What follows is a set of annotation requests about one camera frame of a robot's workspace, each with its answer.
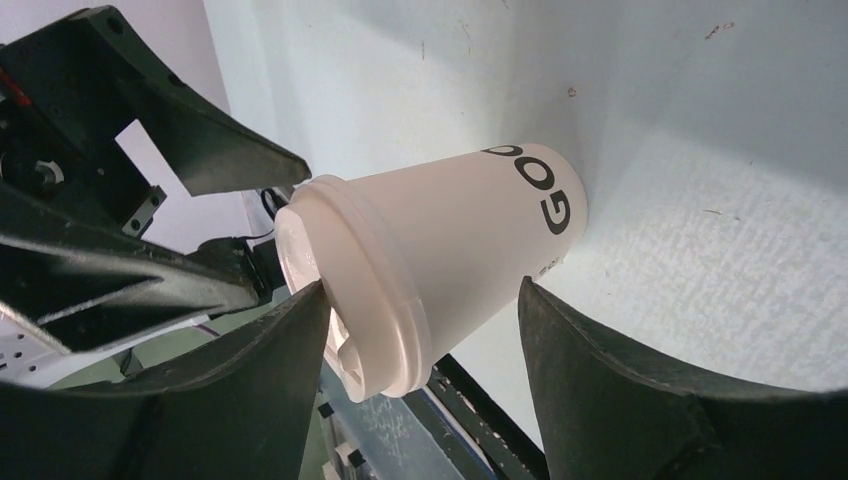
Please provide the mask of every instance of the printed text on cup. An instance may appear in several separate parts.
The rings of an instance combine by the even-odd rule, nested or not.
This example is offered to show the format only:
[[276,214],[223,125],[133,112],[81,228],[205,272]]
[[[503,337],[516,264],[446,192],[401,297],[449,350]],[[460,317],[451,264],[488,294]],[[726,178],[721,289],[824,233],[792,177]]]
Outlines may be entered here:
[[[515,159],[515,169],[518,170],[518,173],[524,177],[524,180],[527,181],[530,185],[536,187],[537,189],[548,192],[552,188],[554,188],[554,184],[556,183],[556,178],[554,177],[554,171],[551,170],[551,167],[548,166],[547,163],[542,160],[524,155],[524,149],[518,147],[516,145],[504,145],[502,147],[494,147],[483,150],[486,153],[491,153],[493,155],[499,155],[501,157],[518,157]],[[527,166],[530,164],[535,164],[545,171],[545,177],[538,179],[533,178],[527,172]],[[565,192],[562,190],[557,190],[549,195],[550,203],[554,206],[554,212],[557,215],[563,215],[563,219],[561,222],[555,222],[553,217],[551,216],[550,204],[548,203],[548,199],[542,200],[542,214],[545,216],[545,222],[548,224],[548,229],[554,235],[559,235],[565,231],[566,227],[568,227],[568,222],[571,220],[571,205],[568,203],[568,197],[565,195]]]

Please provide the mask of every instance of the disposable cup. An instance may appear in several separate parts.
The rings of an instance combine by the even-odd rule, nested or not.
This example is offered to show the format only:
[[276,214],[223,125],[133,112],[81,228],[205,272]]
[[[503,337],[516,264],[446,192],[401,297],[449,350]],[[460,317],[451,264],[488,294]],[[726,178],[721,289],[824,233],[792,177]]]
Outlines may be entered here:
[[560,263],[586,228],[572,166],[541,145],[503,146],[298,188],[276,217],[289,288],[323,281],[324,357],[351,400],[399,397]]

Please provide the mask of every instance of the white coffee cup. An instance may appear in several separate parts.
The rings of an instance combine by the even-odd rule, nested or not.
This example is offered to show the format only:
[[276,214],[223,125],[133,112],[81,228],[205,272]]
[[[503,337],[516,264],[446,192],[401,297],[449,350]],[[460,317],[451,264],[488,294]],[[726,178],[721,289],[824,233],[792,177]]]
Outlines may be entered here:
[[424,386],[524,276],[562,261],[587,215],[574,168],[531,144],[351,181],[322,176],[275,223],[289,288],[324,282],[324,357],[359,402]]

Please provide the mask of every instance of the screw hole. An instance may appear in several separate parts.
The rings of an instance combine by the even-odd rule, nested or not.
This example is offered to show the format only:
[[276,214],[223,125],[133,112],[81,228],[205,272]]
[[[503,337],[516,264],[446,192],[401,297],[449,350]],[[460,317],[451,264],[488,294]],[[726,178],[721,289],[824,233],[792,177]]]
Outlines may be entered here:
[[185,83],[182,80],[180,80],[180,77],[178,77],[177,74],[175,74],[175,73],[168,75],[168,81],[171,82],[171,85],[173,85],[175,87],[182,88],[182,87],[186,86]]
[[111,17],[109,20],[106,20],[106,23],[109,25],[109,29],[118,35],[124,34],[124,25],[121,24],[121,21],[115,17]]

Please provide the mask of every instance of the red mark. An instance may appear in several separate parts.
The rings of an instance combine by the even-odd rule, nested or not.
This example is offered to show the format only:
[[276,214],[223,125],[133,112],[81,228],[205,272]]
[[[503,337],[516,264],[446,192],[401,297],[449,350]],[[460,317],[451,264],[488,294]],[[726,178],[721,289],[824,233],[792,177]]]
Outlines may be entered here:
[[12,91],[12,97],[15,100],[15,103],[21,107],[29,107],[32,106],[32,100],[26,96],[21,87],[12,80],[12,77],[9,76],[4,70],[0,69],[0,81],[6,84],[9,87],[9,90]]

